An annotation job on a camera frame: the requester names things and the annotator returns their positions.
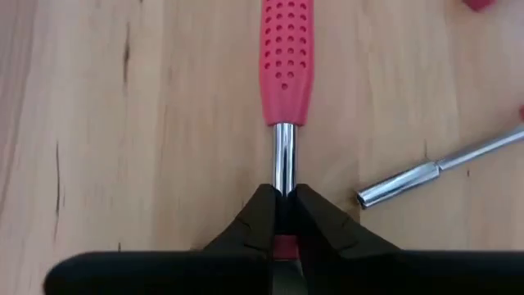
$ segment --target socket driver shaft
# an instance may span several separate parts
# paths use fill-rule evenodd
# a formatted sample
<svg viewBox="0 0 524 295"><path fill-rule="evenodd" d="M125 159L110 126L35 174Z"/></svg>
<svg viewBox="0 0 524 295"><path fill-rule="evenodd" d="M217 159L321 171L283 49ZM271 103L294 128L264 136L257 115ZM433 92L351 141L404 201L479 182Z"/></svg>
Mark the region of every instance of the socket driver shaft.
<svg viewBox="0 0 524 295"><path fill-rule="evenodd" d="M491 139L480 146L465 148L439 161L423 163L367 188L358 190L357 199L363 209L368 209L411 188L437 179L443 171L453 169L465 162L485 155L488 152L493 152L511 143L516 143L522 139L524 139L524 124L520 124L517 128L500 135L498 138Z"/></svg>

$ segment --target wooden table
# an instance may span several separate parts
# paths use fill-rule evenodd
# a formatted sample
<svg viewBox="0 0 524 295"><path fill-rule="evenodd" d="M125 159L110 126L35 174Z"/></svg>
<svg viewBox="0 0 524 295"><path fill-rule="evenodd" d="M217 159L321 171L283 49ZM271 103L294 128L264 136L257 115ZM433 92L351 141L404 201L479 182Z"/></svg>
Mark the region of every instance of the wooden table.
<svg viewBox="0 0 524 295"><path fill-rule="evenodd" d="M513 127L523 11L317 1L299 181L351 211L354 188ZM39 293L78 252L201 247L270 181L259 19L246 0L0 4L1 294ZM523 153L474 161L361 222L401 247L522 249Z"/></svg>

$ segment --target hole pattern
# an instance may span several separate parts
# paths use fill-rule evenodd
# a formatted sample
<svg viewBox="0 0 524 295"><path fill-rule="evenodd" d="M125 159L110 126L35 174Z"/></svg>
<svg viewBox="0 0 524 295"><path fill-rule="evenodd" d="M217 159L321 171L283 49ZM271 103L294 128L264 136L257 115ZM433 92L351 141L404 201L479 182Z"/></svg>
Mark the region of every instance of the hole pattern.
<svg viewBox="0 0 524 295"><path fill-rule="evenodd" d="M285 64L280 59L268 61L264 63L264 68L270 70L274 66L272 75L280 80L281 89L286 90L290 87L291 80L295 78L296 70L307 67L305 57L308 55L306 47L308 36L305 35L307 27L303 22L308 20L308 7L301 0L267 0L267 3L265 33L268 38L264 41L266 46L264 56L270 57L271 54L275 54L279 58L286 58L286 61ZM293 21L293 24L283 27L286 20L295 18L297 20Z"/></svg>

